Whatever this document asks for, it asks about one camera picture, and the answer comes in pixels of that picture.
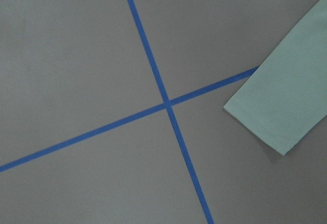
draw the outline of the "blue tape line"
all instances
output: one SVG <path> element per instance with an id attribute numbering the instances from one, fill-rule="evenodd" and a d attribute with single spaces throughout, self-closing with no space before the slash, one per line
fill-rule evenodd
<path id="1" fill-rule="evenodd" d="M 172 108 L 172 104 L 171 104 L 171 102 L 170 102 L 170 100 L 168 98 L 167 91 L 166 91 L 165 86 L 164 86 L 164 82 L 162 81 L 162 78 L 161 78 L 160 73 L 159 73 L 159 69 L 158 69 L 157 64 L 156 64 L 156 62 L 154 60 L 153 53 L 152 53 L 152 50 L 150 48 L 150 44 L 148 42 L 148 39 L 147 39 L 147 36 L 145 34 L 144 28 L 142 26 L 141 19 L 140 19 L 139 15 L 138 15 L 134 0 L 127 0 L 127 2 L 128 2 L 129 7 L 130 7 L 132 16 L 134 18 L 135 25 L 136 25 L 136 28 L 138 30 L 139 36 L 140 36 L 141 41 L 143 43 L 146 55 L 148 57 L 149 64 L 151 66 L 154 78 L 155 78 L 155 80 L 157 82 L 157 86 L 159 88 L 163 103 L 164 103 L 164 105 L 166 107 L 170 122 L 172 124 L 173 129 L 174 129 L 178 145 L 179 145 L 180 150 L 182 152 L 182 155 L 183 155 L 184 161 L 186 163 L 186 166 L 188 168 L 192 183 L 194 185 L 195 191 L 196 191 L 196 193 L 198 195 L 200 204 L 202 206 L 202 210 L 204 212 L 205 218 L 206 218 L 208 224 L 213 224 L 214 220 L 212 218 L 212 215 L 211 215 L 210 209 L 208 207 L 208 204 L 207 204 L 207 202 L 205 200 L 203 191 L 201 189 L 198 177 L 196 175 L 196 172 L 195 172 L 194 166 L 192 164 L 191 157 L 190 157 L 189 152 L 187 150 L 186 144 L 184 142 L 182 133 L 181 133 L 181 131 L 179 129 L 179 126 L 178 126 L 178 123 L 177 123 L 177 120 L 176 120 L 176 117 L 175 117 L 175 114 L 174 114 L 174 111 L 173 111 L 173 108 Z"/>
<path id="2" fill-rule="evenodd" d="M 19 166 L 21 164 L 27 163 L 27 162 L 29 162 L 31 160 L 40 158 L 40 157 L 42 157 L 44 155 L 47 155 L 49 153 L 58 151 L 58 150 L 60 150 L 62 148 L 65 148 L 67 146 L 74 145 L 76 143 L 79 143 L 81 141 L 84 141 L 86 139 L 89 139 L 89 138 L 91 138 L 93 136 L 96 136 L 96 135 L 99 135 L 101 133 L 104 133 L 104 132 L 107 132 L 109 130 L 112 130 L 114 128 L 120 127 L 122 125 L 125 125 L 127 123 L 130 123 L 130 122 L 132 122 L 134 120 L 143 118 L 143 117 L 148 116 L 150 114 L 156 113 L 157 111 L 160 111 L 160 110 L 163 110 L 163 109 L 165 109 L 164 104 L 156 105 L 156 106 L 151 107 L 149 109 L 140 111 L 139 113 L 135 113 L 133 115 L 130 115 L 128 117 L 125 117 L 123 119 L 120 119 L 118 121 L 115 121 L 113 123 L 109 123 L 107 125 L 104 125 L 104 126 L 102 126 L 100 128 L 96 128 L 94 130 L 91 130 L 91 131 L 86 132 L 86 133 L 84 133 L 82 135 L 76 136 L 76 137 L 74 137 L 72 139 L 69 139 L 67 141 L 64 141 L 64 142 L 61 142 L 59 144 L 50 146 L 50 147 L 48 147 L 46 149 L 43 149 L 41 151 L 32 153 L 32 154 L 30 154 L 28 156 L 25 156 L 25 157 L 21 158 L 21 159 L 17 159 L 15 161 L 10 162 L 10 163 L 4 164 L 4 165 L 0 166 L 0 172 L 6 171 L 8 169 L 11 169 L 13 167 Z"/>
<path id="3" fill-rule="evenodd" d="M 233 82 L 237 82 L 237 81 L 240 81 L 244 78 L 247 78 L 249 76 L 251 76 L 257 69 L 259 68 L 259 66 L 255 67 L 255 68 L 252 68 L 252 69 L 249 69 L 247 71 L 244 71 L 242 73 L 239 73 L 237 75 L 234 75 L 232 77 L 228 77 L 224 80 L 221 80 L 221 81 L 218 81 L 218 82 L 215 82 L 213 84 L 210 84 L 206 87 L 203 87 L 203 88 L 200 88 L 198 90 L 195 90 L 193 92 L 190 92 L 188 94 L 185 94 L 185 95 L 182 95 L 182 96 L 179 96 L 173 100 L 171 100 L 171 104 L 172 105 L 177 105 L 181 102 L 184 102 L 186 100 L 189 100 L 189 99 L 193 99 L 197 96 L 200 96 L 200 95 L 203 95 L 203 94 L 206 94 L 210 91 L 213 91 L 215 89 L 218 89 L 220 87 L 223 87 L 223 86 L 226 86 L 226 85 L 229 85 Z"/>
<path id="4" fill-rule="evenodd" d="M 219 82 L 213 83 L 213 84 L 208 85 L 206 87 L 200 88 L 200 89 L 195 90 L 193 92 L 190 92 L 188 94 L 177 97 L 177 98 L 171 100 L 171 105 L 179 104 L 179 103 L 184 102 L 186 100 L 192 99 L 194 97 L 206 94 L 206 93 L 208 93 L 210 91 L 213 91 L 215 89 L 218 89 L 220 87 L 226 86 L 226 85 L 228 85 L 230 83 L 239 81 L 239 80 L 241 80 L 243 78 L 246 78 L 246 77 L 249 77 L 254 73 L 254 71 L 256 71 L 257 68 L 258 67 L 252 68 L 252 69 L 247 70 L 245 72 L 239 73 L 239 74 L 237 74 L 235 76 L 226 78 L 226 79 L 221 80 Z M 21 159 L 18 159 L 18 160 L 12 161 L 10 163 L 7 163 L 5 165 L 2 165 L 2 166 L 0 166 L 0 172 L 3 172 L 3 171 L 6 171 L 8 169 L 11 169 L 13 167 L 19 166 L 21 164 L 24 164 L 24 163 L 29 162 L 31 160 L 37 159 L 37 158 L 39 158 L 41 156 L 44 156 L 44 155 L 47 155 L 49 153 L 55 152 L 55 151 L 60 150 L 60 149 L 62 149 L 64 147 L 71 146 L 71 145 L 76 144 L 76 143 L 78 143 L 80 141 L 83 141 L 83 140 L 86 140 L 86 139 L 91 138 L 93 136 L 99 135 L 99 134 L 101 134 L 103 132 L 106 132 L 106 131 L 109 131 L 111 129 L 117 128 L 119 126 L 122 126 L 122 125 L 124 125 L 126 123 L 129 123 L 129 122 L 132 122 L 132 121 L 135 121 L 135 120 L 140 119 L 142 117 L 145 117 L 147 115 L 156 113 L 157 111 L 163 110 L 165 108 L 166 107 L 165 107 L 164 104 L 160 104 L 160 105 L 154 106 L 152 108 L 146 109 L 144 111 L 141 111 L 139 113 L 130 115 L 130 116 L 128 116 L 126 118 L 123 118 L 121 120 L 115 121 L 115 122 L 110 123 L 108 125 L 105 125 L 103 127 L 94 129 L 94 130 L 89 131 L 87 133 L 84 133 L 84 134 L 82 134 L 80 136 L 74 137 L 72 139 L 61 142 L 61 143 L 56 144 L 54 146 L 51 146 L 51 147 L 48 147 L 48 148 L 43 149 L 41 151 L 35 152 L 35 153 L 31 154 L 31 155 L 25 156 L 25 157 L 23 157 Z"/>

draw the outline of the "fabric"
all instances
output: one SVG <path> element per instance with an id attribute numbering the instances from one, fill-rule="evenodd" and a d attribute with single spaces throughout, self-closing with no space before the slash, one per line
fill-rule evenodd
<path id="1" fill-rule="evenodd" d="M 327 115 L 327 0 L 320 0 L 224 106 L 285 155 Z"/>

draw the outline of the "gray floor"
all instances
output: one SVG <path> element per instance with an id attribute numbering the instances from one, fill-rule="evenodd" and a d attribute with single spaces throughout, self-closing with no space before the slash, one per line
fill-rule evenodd
<path id="1" fill-rule="evenodd" d="M 135 0 L 170 99 L 264 61 L 318 0 Z M 162 103 L 126 0 L 0 0 L 0 166 Z M 280 156 L 174 106 L 215 223 L 327 223 L 327 119 Z M 165 110 L 0 173 L 0 223 L 207 223 Z"/>

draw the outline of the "gray surface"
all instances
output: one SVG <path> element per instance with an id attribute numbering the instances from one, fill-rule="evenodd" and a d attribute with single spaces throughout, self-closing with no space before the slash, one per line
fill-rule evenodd
<path id="1" fill-rule="evenodd" d="M 1 173 L 0 223 L 206 223 L 165 111 Z"/>
<path id="2" fill-rule="evenodd" d="M 0 164 L 162 103 L 126 0 L 0 1 Z"/>
<path id="3" fill-rule="evenodd" d="M 318 0 L 135 0 L 170 98 L 263 62 Z"/>
<path id="4" fill-rule="evenodd" d="M 126 0 L 0 0 L 0 165 L 162 103 Z M 135 0 L 170 98 L 250 69 L 318 0 Z M 216 223 L 327 223 L 326 119 L 285 157 L 174 107 Z M 161 111 L 0 173 L 0 223 L 206 223 Z"/>
<path id="5" fill-rule="evenodd" d="M 216 223 L 327 223 L 327 119 L 286 156 L 223 105 L 243 82 L 174 107 Z"/>

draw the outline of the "shirt sleeve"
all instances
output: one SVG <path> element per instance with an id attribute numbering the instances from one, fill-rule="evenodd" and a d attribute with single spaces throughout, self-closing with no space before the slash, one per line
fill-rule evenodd
<path id="1" fill-rule="evenodd" d="M 296 24 L 224 109 L 282 155 L 327 115 L 327 0 Z"/>

